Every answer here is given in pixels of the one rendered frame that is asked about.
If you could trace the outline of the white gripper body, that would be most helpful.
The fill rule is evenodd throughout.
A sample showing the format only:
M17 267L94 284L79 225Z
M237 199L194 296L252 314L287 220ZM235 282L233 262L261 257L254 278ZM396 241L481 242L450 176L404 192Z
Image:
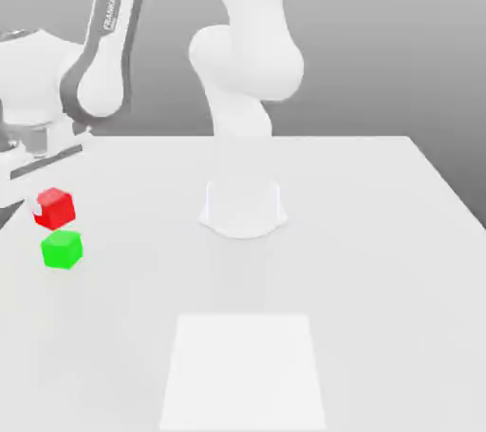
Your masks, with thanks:
M0 152L0 208L25 199L40 186L50 165L83 151L81 144L37 157L20 142L8 151Z

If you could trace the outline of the small green cube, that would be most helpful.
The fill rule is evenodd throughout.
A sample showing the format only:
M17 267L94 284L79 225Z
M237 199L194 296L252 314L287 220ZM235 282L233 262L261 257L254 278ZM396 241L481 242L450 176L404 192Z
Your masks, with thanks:
M84 255L81 234L57 230L41 242L44 263L54 269L70 270Z

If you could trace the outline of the small red cube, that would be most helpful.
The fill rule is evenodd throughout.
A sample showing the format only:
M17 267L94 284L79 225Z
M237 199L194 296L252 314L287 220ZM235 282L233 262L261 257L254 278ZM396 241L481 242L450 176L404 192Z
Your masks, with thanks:
M56 187L41 192L37 197L41 214L34 214L35 222L50 230L57 230L76 218L73 197Z

